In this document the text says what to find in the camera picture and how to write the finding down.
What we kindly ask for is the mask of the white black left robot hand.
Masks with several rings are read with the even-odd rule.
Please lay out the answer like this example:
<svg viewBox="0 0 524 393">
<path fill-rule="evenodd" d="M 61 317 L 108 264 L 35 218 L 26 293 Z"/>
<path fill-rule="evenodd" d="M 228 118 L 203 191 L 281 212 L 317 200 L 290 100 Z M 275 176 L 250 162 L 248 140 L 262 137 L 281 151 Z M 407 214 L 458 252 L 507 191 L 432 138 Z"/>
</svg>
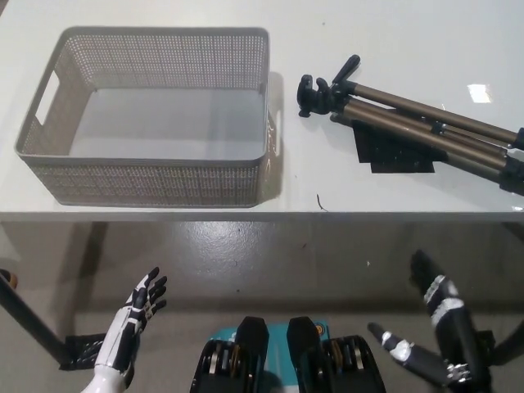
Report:
<svg viewBox="0 0 524 393">
<path fill-rule="evenodd" d="M 155 267 L 139 281 L 124 304 L 117 310 L 95 361 L 96 366 L 116 370 L 127 376 L 134 366 L 140 337 L 149 321 L 166 306 L 166 276 Z"/>
</svg>

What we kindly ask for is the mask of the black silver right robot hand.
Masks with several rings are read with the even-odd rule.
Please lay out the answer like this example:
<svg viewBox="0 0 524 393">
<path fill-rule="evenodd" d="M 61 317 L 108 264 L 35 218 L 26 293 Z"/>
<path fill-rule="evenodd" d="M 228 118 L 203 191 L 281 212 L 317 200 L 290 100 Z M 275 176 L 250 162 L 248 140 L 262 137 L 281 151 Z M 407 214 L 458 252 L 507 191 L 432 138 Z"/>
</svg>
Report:
<svg viewBox="0 0 524 393">
<path fill-rule="evenodd" d="M 452 392 L 491 392 L 490 366 L 454 282 L 424 251 L 411 256 L 410 278 L 419 290 L 440 352 L 416 345 L 378 323 L 368 330 L 395 363 L 433 386 Z"/>
</svg>

